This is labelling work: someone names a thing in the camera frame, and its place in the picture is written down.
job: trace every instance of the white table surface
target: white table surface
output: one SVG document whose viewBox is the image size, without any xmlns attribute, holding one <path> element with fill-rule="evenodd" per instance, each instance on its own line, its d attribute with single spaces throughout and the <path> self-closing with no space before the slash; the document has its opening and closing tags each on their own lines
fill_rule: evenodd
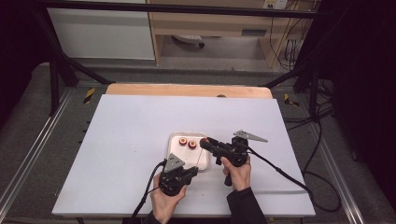
<svg viewBox="0 0 396 224">
<path fill-rule="evenodd" d="M 249 141 L 249 145 L 304 183 L 276 100 L 103 95 L 52 213 L 129 217 L 153 168 L 165 158 L 171 133 L 206 133 L 231 142 L 233 132 L 239 130 L 268 139 L 268 143 Z M 226 196 L 232 189 L 223 184 L 222 166 L 215 161 L 211 156 L 209 167 L 192 180 L 175 217 L 230 214 Z M 251 187 L 265 215 L 315 215 L 304 190 L 255 156 L 251 164 Z M 150 210 L 148 197 L 139 214 Z"/>
</svg>

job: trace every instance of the black cable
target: black cable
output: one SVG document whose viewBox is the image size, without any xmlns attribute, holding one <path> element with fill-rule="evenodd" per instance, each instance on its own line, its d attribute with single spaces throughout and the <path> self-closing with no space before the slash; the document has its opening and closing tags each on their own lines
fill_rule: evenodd
<svg viewBox="0 0 396 224">
<path fill-rule="evenodd" d="M 132 224 L 132 221 L 134 220 L 134 218 L 136 218 L 137 213 L 139 213 L 139 211 L 140 211 L 140 209 L 142 208 L 143 204 L 146 202 L 146 199 L 147 199 L 149 193 L 152 192 L 152 190 L 149 191 L 149 187 L 151 186 L 151 181 L 152 181 L 152 178 L 153 178 L 154 175 L 155 175 L 155 172 L 157 172 L 157 169 L 158 169 L 160 166 L 165 166 L 165 164 L 166 164 L 166 160 L 163 160 L 162 162 L 158 163 L 158 164 L 155 166 L 155 168 L 154 168 L 154 170 L 152 171 L 151 176 L 150 176 L 150 178 L 149 178 L 149 180 L 148 180 L 148 185 L 147 185 L 147 187 L 146 187 L 145 193 L 143 194 L 143 198 L 142 198 L 142 200 L 140 201 L 139 205 L 138 205 L 138 206 L 136 207 L 136 209 L 134 210 L 134 213 L 132 214 L 132 216 L 129 218 L 128 224 Z"/>
<path fill-rule="evenodd" d="M 293 55 L 293 45 L 294 45 L 294 41 L 291 41 L 291 50 L 290 50 L 290 55 L 289 55 L 289 70 L 291 71 L 291 62 L 292 62 L 292 57 L 291 55 Z"/>
<path fill-rule="evenodd" d="M 336 197 L 337 197 L 337 205 L 336 205 L 334 208 L 325 208 L 325 207 L 319 205 L 318 203 L 315 203 L 314 201 L 312 201 L 312 204 L 313 204 L 314 206 L 318 207 L 319 209 L 321 209 L 321 210 L 323 210 L 323 211 L 330 212 L 330 213 L 336 212 L 336 211 L 338 211 L 338 210 L 341 208 L 341 206 L 342 206 L 342 204 L 341 204 L 341 196 L 340 196 L 340 194 L 338 193 L 338 191 L 337 191 L 337 189 L 335 188 L 335 186 L 334 186 L 330 181 L 328 181 L 327 179 L 325 179 L 325 178 L 324 178 L 323 176 L 321 176 L 321 175 L 318 175 L 318 174 L 315 174 L 315 173 L 309 172 L 309 171 L 303 172 L 303 176 L 304 176 L 304 175 L 312 175 L 312 176 L 314 176 L 314 177 L 316 177 L 316 178 L 318 178 L 318 179 L 321 179 L 322 181 L 324 181 L 326 184 L 328 184 L 328 185 L 332 188 L 332 190 L 334 191 L 334 193 L 335 193 L 335 195 L 336 195 Z"/>
<path fill-rule="evenodd" d="M 155 188 L 155 189 L 151 189 L 148 193 L 151 193 L 152 191 L 158 189 L 159 187 Z"/>
<path fill-rule="evenodd" d="M 326 105 L 326 104 L 328 104 L 328 103 L 329 103 L 329 102 L 326 102 L 326 103 L 324 103 L 324 104 L 321 104 L 321 105 L 318 107 L 318 110 L 317 110 L 317 117 L 318 117 L 318 118 L 319 118 L 319 113 L 320 113 L 321 107 L 324 106 L 324 105 Z M 314 206 L 316 206 L 317 208 L 323 210 L 323 211 L 326 211 L 326 212 L 336 212 L 336 211 L 338 211 L 338 210 L 341 208 L 341 197 L 340 197 L 340 195 L 339 195 L 337 189 L 334 187 L 334 185 L 333 185 L 330 181 L 326 180 L 324 177 L 322 177 L 322 176 L 320 176 L 320 175 L 317 175 L 317 174 L 315 174 L 315 173 L 312 173 L 312 172 L 307 171 L 309 164 L 311 163 L 312 159 L 315 157 L 315 155 L 316 155 L 316 153 L 317 153 L 317 151 L 318 151 L 318 146 L 320 145 L 320 141 L 321 141 L 321 138 L 322 138 L 322 127 L 321 127 L 321 123 L 320 123 L 320 118 L 318 119 L 318 126 L 319 126 L 318 141 L 317 141 L 317 144 L 315 145 L 315 148 L 314 148 L 313 152 L 311 153 L 311 156 L 310 156 L 309 159 L 308 159 L 308 162 L 305 164 L 305 167 L 304 167 L 304 169 L 302 170 L 302 174 L 303 174 L 303 177 L 304 177 L 305 175 L 312 175 L 312 176 L 315 176 L 316 178 L 319 178 L 319 179 L 321 179 L 322 181 L 324 181 L 325 183 L 327 183 L 327 184 L 332 188 L 332 190 L 335 192 L 335 195 L 336 195 L 336 197 L 337 197 L 337 205 L 335 206 L 335 208 L 325 208 L 325 207 L 319 205 L 318 203 L 316 203 L 315 201 L 312 201 L 312 204 L 313 204 Z"/>
<path fill-rule="evenodd" d="M 285 6 L 285 9 L 288 9 L 288 7 L 291 7 L 291 5 L 293 5 L 293 3 L 294 2 L 298 2 L 299 0 L 293 0 L 293 1 L 291 1 L 287 6 Z"/>
<path fill-rule="evenodd" d="M 288 40 L 288 43 L 286 43 L 286 49 L 285 49 L 285 60 L 286 61 L 288 61 L 288 56 L 289 56 L 289 54 L 287 53 L 288 52 L 288 48 L 289 48 L 289 42 L 290 42 L 290 40 Z"/>
<path fill-rule="evenodd" d="M 285 70 L 288 70 L 288 68 L 286 68 L 285 66 L 287 66 L 286 64 L 283 64 L 280 60 L 279 57 L 277 57 L 277 54 L 274 50 L 274 47 L 272 46 L 272 30 L 273 30 L 273 26 L 274 26 L 274 17 L 271 18 L 271 29 L 270 29 L 270 47 L 272 52 L 275 54 L 276 60 L 279 62 L 279 65 L 284 68 Z"/>
<path fill-rule="evenodd" d="M 302 175 L 303 175 L 303 177 L 304 177 L 305 175 L 312 175 L 312 176 L 314 176 L 314 177 L 316 177 L 316 178 L 319 178 L 320 180 L 324 181 L 326 184 L 328 184 L 328 185 L 332 188 L 332 190 L 335 192 L 335 195 L 336 195 L 336 197 L 337 197 L 337 205 L 336 205 L 334 208 L 325 208 L 325 207 L 321 206 L 320 204 L 316 203 L 314 200 L 312 200 L 312 204 L 313 204 L 314 206 L 316 206 L 317 208 L 323 210 L 323 211 L 326 211 L 326 212 L 336 212 L 336 211 L 338 211 L 338 210 L 341 208 L 342 204 L 341 204 L 341 197 L 340 197 L 340 195 L 339 195 L 337 189 L 335 188 L 335 186 L 334 186 L 330 181 L 326 180 L 324 177 L 322 177 L 322 176 L 320 176 L 320 175 L 318 175 L 318 174 L 315 174 L 315 173 L 313 173 L 313 172 L 307 171 L 307 168 L 308 168 L 309 164 L 311 163 L 312 159 L 314 158 L 314 156 L 316 155 L 316 153 L 317 153 L 317 151 L 318 151 L 318 146 L 319 146 L 319 144 L 320 144 L 320 140 L 321 140 L 321 137 L 322 137 L 322 127 L 321 127 L 320 119 L 322 119 L 322 118 L 324 118 L 324 117 L 326 117 L 326 116 L 328 116 L 329 114 L 332 113 L 332 107 L 328 107 L 328 108 L 326 108 L 326 109 L 323 109 L 322 111 L 320 111 L 320 109 L 321 109 L 324 105 L 329 104 L 329 103 L 330 103 L 329 101 L 328 101 L 328 102 L 325 102 L 325 103 L 321 104 L 321 105 L 318 107 L 318 110 L 317 110 L 318 126 L 319 126 L 318 141 L 317 141 L 317 144 L 315 145 L 315 148 L 314 148 L 313 152 L 311 153 L 311 156 L 310 156 L 309 159 L 308 159 L 308 162 L 305 164 L 305 167 L 304 167 L 304 169 L 302 170 Z M 300 119 L 284 119 L 284 120 L 285 120 L 285 123 L 287 123 L 287 122 L 294 122 L 294 123 L 301 122 L 301 124 L 299 124 L 299 125 L 297 125 L 297 126 L 294 126 L 294 127 L 290 128 L 290 129 L 288 129 L 288 131 L 289 131 L 289 130 L 291 130 L 291 129 L 300 127 L 300 126 L 302 126 L 302 125 L 305 125 L 306 123 L 309 123 L 309 122 L 313 121 L 313 118 L 312 118 L 312 116 L 310 116 L 310 117 L 307 117 L 307 118 L 300 118 Z"/>
<path fill-rule="evenodd" d="M 303 19 L 297 20 L 297 22 L 295 22 L 295 23 L 290 27 L 288 33 L 286 34 L 285 39 L 288 38 L 288 36 L 290 35 L 291 31 L 294 29 L 294 27 L 295 27 L 300 21 L 303 21 Z"/>
<path fill-rule="evenodd" d="M 317 7 L 317 2 L 318 2 L 318 0 L 314 0 L 314 5 L 311 7 L 311 11 L 314 11 L 315 9 L 316 9 L 316 7 Z"/>
<path fill-rule="evenodd" d="M 293 48 L 293 54 L 292 54 L 292 61 L 293 61 L 293 68 L 294 68 L 294 65 L 296 64 L 296 52 L 297 52 L 297 40 L 293 40 L 293 46 L 294 46 L 294 48 Z"/>
<path fill-rule="evenodd" d="M 272 166 L 278 173 L 280 173 L 281 175 L 283 175 L 285 178 L 287 178 L 289 181 L 293 182 L 294 184 L 298 185 L 300 188 L 305 189 L 306 192 L 309 195 L 309 198 L 311 199 L 311 201 L 314 201 L 314 193 L 312 192 L 312 190 L 307 187 L 306 185 L 304 185 L 303 183 L 301 183 L 300 181 L 294 179 L 293 177 L 291 177 L 290 175 L 286 174 L 284 171 L 282 171 L 279 167 L 273 165 L 270 161 L 268 161 L 267 159 L 265 159 L 264 157 L 262 157 L 261 155 L 259 155 L 257 152 L 255 152 L 251 147 L 247 147 L 251 153 L 255 156 L 257 156 L 258 158 L 260 158 L 262 161 L 267 162 L 270 166 Z"/>
<path fill-rule="evenodd" d="M 305 32 L 306 32 L 306 27 L 307 27 L 308 23 L 309 23 L 309 20 L 306 20 L 306 19 L 302 20 L 302 22 L 301 22 L 302 31 L 301 31 L 300 40 L 299 40 L 299 42 L 297 44 L 297 49 L 300 47 L 301 43 L 303 42 L 303 39 L 304 39 L 304 36 L 305 36 Z"/>
</svg>

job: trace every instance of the black tripod leg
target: black tripod leg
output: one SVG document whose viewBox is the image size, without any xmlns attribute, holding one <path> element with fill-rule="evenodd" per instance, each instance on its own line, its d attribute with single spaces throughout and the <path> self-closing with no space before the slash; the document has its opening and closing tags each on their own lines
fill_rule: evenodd
<svg viewBox="0 0 396 224">
<path fill-rule="evenodd" d="M 76 217 L 78 224 L 84 224 L 84 219 L 82 217 Z"/>
<path fill-rule="evenodd" d="M 63 56 L 70 63 L 70 65 L 72 65 L 74 68 L 76 68 L 80 72 L 84 73 L 85 75 L 95 79 L 96 81 L 98 81 L 98 82 L 100 82 L 102 84 L 111 84 L 111 83 L 115 82 L 115 81 L 110 81 L 110 80 L 107 80 L 107 79 L 105 79 L 103 77 L 100 77 L 99 75 L 97 75 L 93 71 L 91 71 L 88 68 L 84 67 L 82 64 L 80 64 L 80 63 L 74 61 L 73 59 L 71 59 L 66 54 L 64 54 Z"/>
<path fill-rule="evenodd" d="M 35 20 L 32 21 L 32 26 L 35 27 L 37 32 L 42 33 L 46 37 L 45 40 L 43 40 L 43 49 L 48 51 L 48 55 L 52 60 L 56 60 L 57 71 L 63 78 L 64 83 L 67 86 L 76 86 L 78 84 L 78 79 L 72 68 L 67 64 L 67 61 L 63 58 L 62 47 L 47 24 L 43 16 L 43 10 L 45 9 L 31 7 L 30 11 Z"/>
<path fill-rule="evenodd" d="M 130 223 L 130 218 L 124 217 L 124 218 L 122 219 L 122 224 L 131 224 L 131 223 Z"/>
<path fill-rule="evenodd" d="M 278 85 L 278 84 L 280 84 L 280 83 L 282 83 L 282 82 L 288 80 L 288 79 L 291 78 L 291 77 L 297 77 L 297 76 L 299 76 L 300 73 L 301 73 L 302 71 L 304 71 L 304 69 L 305 69 L 305 66 L 303 66 L 303 65 L 298 66 L 298 67 L 296 67 L 294 70 L 289 71 L 287 74 L 285 74 L 285 75 L 283 75 L 283 76 L 281 76 L 281 77 L 278 77 L 277 79 L 275 79 L 275 80 L 273 80 L 273 81 L 270 81 L 270 82 L 268 82 L 267 84 L 260 85 L 259 87 L 266 87 L 266 88 L 268 88 L 268 89 L 271 89 L 271 88 L 275 87 L 276 85 Z"/>
<path fill-rule="evenodd" d="M 58 70 L 56 61 L 49 63 L 50 74 L 50 112 L 52 116 L 59 107 L 59 83 L 58 83 Z"/>
<path fill-rule="evenodd" d="M 315 70 L 311 77 L 311 91 L 309 96 L 309 115 L 311 115 L 314 122 L 318 121 L 317 99 L 318 99 L 318 71 Z"/>
</svg>

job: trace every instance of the metal stand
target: metal stand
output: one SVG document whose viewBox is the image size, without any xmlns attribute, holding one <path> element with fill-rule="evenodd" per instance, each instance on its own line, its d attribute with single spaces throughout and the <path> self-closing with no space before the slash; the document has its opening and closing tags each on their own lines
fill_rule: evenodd
<svg viewBox="0 0 396 224">
<path fill-rule="evenodd" d="M 294 70 L 288 72 L 287 74 L 279 77 L 267 84 L 260 85 L 259 87 L 266 87 L 271 89 L 276 85 L 288 80 L 291 77 L 299 77 L 299 79 L 294 84 L 294 90 L 296 92 L 304 91 L 309 83 L 311 84 L 310 97 L 309 97 L 309 115 L 314 121 L 317 121 L 317 96 L 318 96 L 318 70 L 315 69 L 313 72 L 309 72 L 309 68 L 305 65 L 299 66 Z"/>
<path fill-rule="evenodd" d="M 47 48 L 51 59 L 54 59 L 51 76 L 53 81 L 51 85 L 55 85 L 57 74 L 60 74 L 66 86 L 76 86 L 78 79 L 74 74 L 71 66 L 89 77 L 103 84 L 113 83 L 106 80 L 94 72 L 90 71 L 81 64 L 73 61 L 62 51 L 62 47 L 50 29 L 45 18 L 43 10 L 47 7 L 54 8 L 73 8 L 73 9 L 89 9 L 89 10 L 110 10 L 110 11 L 144 11 L 144 12 L 173 12 L 173 13 L 198 13 L 212 15 L 235 15 L 235 16 L 255 16 L 255 17 L 273 17 L 273 18 L 304 18 L 304 19 L 329 19 L 334 15 L 329 12 L 310 12 L 310 11 L 290 11 L 290 10 L 272 10 L 258 8 L 239 8 L 239 7 L 203 7 L 203 6 L 183 6 L 183 5 L 160 5 L 160 4 L 132 4 L 132 3 L 103 3 L 103 2 L 81 2 L 81 1 L 57 1 L 57 0 L 36 0 L 35 4 L 30 5 L 32 14 L 34 15 L 34 27 L 39 27 L 40 32 L 44 33 L 46 43 L 43 48 Z M 55 87 L 52 88 L 52 109 L 57 107 L 59 102 L 55 102 L 59 98 L 59 92 Z"/>
<path fill-rule="evenodd" d="M 84 219 L 82 217 L 76 217 L 78 224 L 84 224 Z"/>
<path fill-rule="evenodd" d="M 32 28 L 35 30 L 35 34 L 38 39 L 42 42 L 43 50 L 47 52 L 50 70 L 50 85 L 51 85 L 51 110 L 49 115 L 52 116 L 56 109 L 59 107 L 59 78 L 61 76 L 66 86 L 75 87 L 78 84 L 78 78 L 73 68 L 84 73 L 88 77 L 95 79 L 102 84 L 111 84 L 114 81 L 109 81 L 88 68 L 77 63 L 73 59 L 69 58 L 62 50 L 61 44 L 54 33 L 54 30 L 48 24 L 48 20 L 44 17 L 44 7 L 35 6 L 34 4 L 29 5 L 30 14 L 33 17 L 29 20 Z"/>
</svg>

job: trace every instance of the hand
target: hand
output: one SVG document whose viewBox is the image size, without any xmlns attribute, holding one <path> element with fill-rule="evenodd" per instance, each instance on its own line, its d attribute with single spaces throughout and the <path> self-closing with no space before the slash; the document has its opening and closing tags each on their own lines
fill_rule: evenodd
<svg viewBox="0 0 396 224">
<path fill-rule="evenodd" d="M 170 197 L 158 189 L 160 184 L 160 174 L 161 173 L 154 176 L 155 190 L 152 191 L 149 196 L 151 198 L 153 215 L 159 222 L 165 224 L 175 212 L 178 202 L 186 196 L 187 185 L 183 186 L 178 195 Z"/>
<path fill-rule="evenodd" d="M 250 187 L 251 166 L 249 156 L 247 157 L 247 162 L 240 167 L 234 167 L 225 157 L 221 157 L 220 159 L 224 165 L 223 173 L 225 175 L 231 174 L 234 189 L 241 191 Z"/>
</svg>

